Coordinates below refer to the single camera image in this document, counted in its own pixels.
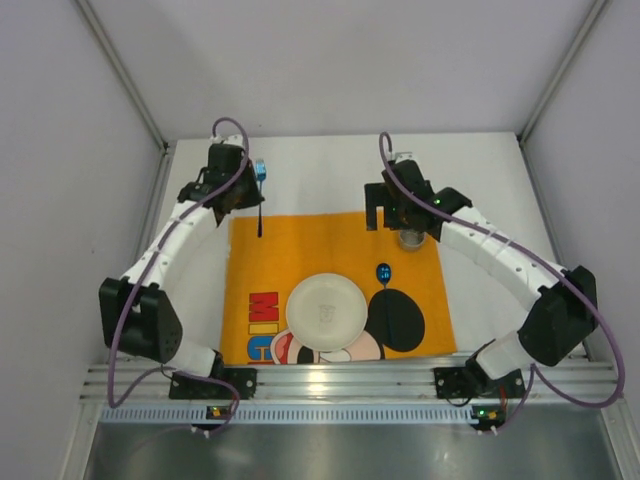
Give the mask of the small grey metal cup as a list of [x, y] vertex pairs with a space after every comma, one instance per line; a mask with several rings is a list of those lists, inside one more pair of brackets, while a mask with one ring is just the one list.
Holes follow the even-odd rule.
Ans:
[[398, 232], [398, 244], [407, 252], [416, 252], [426, 241], [426, 234], [415, 230], [404, 229]]

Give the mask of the orange cartoon mouse placemat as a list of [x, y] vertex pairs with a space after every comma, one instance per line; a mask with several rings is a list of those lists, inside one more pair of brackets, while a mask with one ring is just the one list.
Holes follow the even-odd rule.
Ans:
[[[372, 300], [382, 286], [379, 263], [391, 266], [388, 285], [396, 340], [386, 344]], [[286, 304], [304, 279], [342, 275], [363, 292], [368, 316], [358, 339], [335, 352], [304, 347], [287, 327]], [[368, 231], [362, 212], [270, 216], [257, 237], [251, 217], [230, 226], [220, 350], [232, 365], [287, 365], [391, 360], [446, 355], [457, 345], [436, 243], [407, 252], [389, 230]]]

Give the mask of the cream round plate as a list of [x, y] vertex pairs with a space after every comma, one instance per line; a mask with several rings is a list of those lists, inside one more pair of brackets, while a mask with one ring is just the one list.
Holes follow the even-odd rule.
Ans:
[[304, 347], [318, 352], [351, 345], [364, 331], [368, 305], [350, 279], [321, 273], [302, 280], [286, 304], [287, 327]]

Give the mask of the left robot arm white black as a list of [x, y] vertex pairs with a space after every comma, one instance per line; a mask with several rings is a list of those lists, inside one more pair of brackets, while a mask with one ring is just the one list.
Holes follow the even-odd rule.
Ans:
[[212, 144], [207, 164], [179, 191], [166, 224], [140, 259], [99, 287], [103, 338], [110, 351], [199, 377], [218, 373], [222, 354], [187, 338], [188, 321], [170, 295], [224, 217], [263, 200], [246, 149]]

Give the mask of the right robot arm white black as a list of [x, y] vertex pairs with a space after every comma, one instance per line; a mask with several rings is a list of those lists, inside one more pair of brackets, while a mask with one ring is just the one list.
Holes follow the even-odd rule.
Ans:
[[381, 182], [366, 184], [364, 192], [368, 229], [429, 236], [472, 261], [524, 312], [465, 362], [462, 375], [474, 393], [533, 363], [556, 366], [596, 329], [596, 281], [588, 269], [568, 270], [518, 250], [468, 197], [451, 187], [434, 191], [415, 160], [386, 162]]

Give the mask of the left aluminium frame post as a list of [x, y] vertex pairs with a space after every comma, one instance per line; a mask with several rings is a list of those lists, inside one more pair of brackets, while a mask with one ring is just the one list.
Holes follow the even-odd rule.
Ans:
[[131, 77], [129, 69], [122, 60], [121, 55], [110, 38], [110, 35], [103, 25], [103, 22], [97, 14], [94, 6], [87, 0], [72, 0], [71, 3], [96, 41], [107, 64], [113, 71], [121, 87], [124, 89], [127, 98], [144, 124], [145, 129], [151, 136], [154, 144], [160, 151], [166, 151], [168, 148], [168, 142], [164, 138], [157, 122], [151, 115], [147, 103], [145, 102], [135, 81]]

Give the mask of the aluminium frame post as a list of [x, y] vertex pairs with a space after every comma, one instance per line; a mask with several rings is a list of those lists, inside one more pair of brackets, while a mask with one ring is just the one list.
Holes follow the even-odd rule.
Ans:
[[94, 6], [87, 0], [72, 0], [71, 3], [96, 41], [107, 64], [113, 71], [121, 87], [124, 89], [127, 98], [144, 124], [145, 129], [151, 136], [154, 144], [160, 151], [166, 151], [168, 148], [168, 142], [164, 138], [157, 122], [151, 115], [147, 103], [145, 102], [135, 81], [131, 77], [129, 69], [122, 60], [121, 55], [110, 38], [110, 35], [103, 25], [103, 22], [97, 14]]
[[551, 70], [543, 89], [527, 115], [523, 127], [516, 135], [520, 146], [525, 145], [535, 131], [611, 4], [611, 0], [594, 0], [589, 3], [586, 13], [571, 35], [570, 42]]

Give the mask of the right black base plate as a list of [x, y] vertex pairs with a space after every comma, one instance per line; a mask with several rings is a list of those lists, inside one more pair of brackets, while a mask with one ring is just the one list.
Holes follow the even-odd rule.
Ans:
[[482, 371], [467, 367], [437, 367], [433, 369], [436, 396], [443, 400], [521, 398], [525, 381], [520, 370], [491, 379]]

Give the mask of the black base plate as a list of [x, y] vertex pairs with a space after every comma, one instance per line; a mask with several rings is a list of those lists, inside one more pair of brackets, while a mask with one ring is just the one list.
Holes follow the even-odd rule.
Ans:
[[[252, 399], [257, 388], [257, 370], [253, 368], [226, 368], [221, 380], [234, 387], [241, 400]], [[172, 400], [230, 400], [232, 392], [225, 386], [195, 380], [179, 373], [171, 376], [168, 394]]]
[[437, 367], [433, 369], [436, 396], [443, 400], [521, 398], [525, 381], [520, 370], [491, 379], [482, 371], [467, 367]]

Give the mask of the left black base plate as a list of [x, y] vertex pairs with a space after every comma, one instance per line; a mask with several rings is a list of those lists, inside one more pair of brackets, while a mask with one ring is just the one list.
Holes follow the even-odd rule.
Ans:
[[[257, 370], [253, 368], [226, 368], [221, 380], [234, 387], [241, 400], [252, 399], [257, 388]], [[232, 392], [225, 386], [195, 380], [179, 373], [171, 376], [168, 394], [172, 400], [230, 400]]]

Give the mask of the aluminium mounting rail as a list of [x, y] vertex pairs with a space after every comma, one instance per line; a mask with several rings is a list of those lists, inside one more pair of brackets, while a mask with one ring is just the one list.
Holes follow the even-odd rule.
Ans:
[[[461, 355], [400, 359], [384, 362], [264, 365], [256, 368], [257, 386], [250, 400], [258, 401], [355, 401], [372, 402], [425, 400], [437, 401], [433, 369], [461, 366]], [[126, 388], [151, 363], [124, 358], [116, 367], [115, 395]], [[585, 356], [571, 356], [556, 367], [538, 367], [553, 386], [587, 402], [604, 400], [613, 393], [617, 371], [610, 362], [589, 361]], [[168, 399], [170, 380], [161, 373], [147, 377], [128, 397], [130, 401]], [[107, 366], [91, 365], [80, 390], [82, 401], [106, 401]], [[533, 401], [562, 401], [536, 376]]]

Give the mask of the right aluminium frame post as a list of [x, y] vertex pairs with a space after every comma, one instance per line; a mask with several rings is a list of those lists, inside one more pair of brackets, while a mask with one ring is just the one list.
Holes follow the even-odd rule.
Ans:
[[520, 146], [525, 145], [535, 131], [611, 4], [611, 0], [594, 0], [589, 3], [586, 13], [571, 35], [570, 42], [551, 70], [543, 89], [527, 115], [523, 127], [516, 135]]

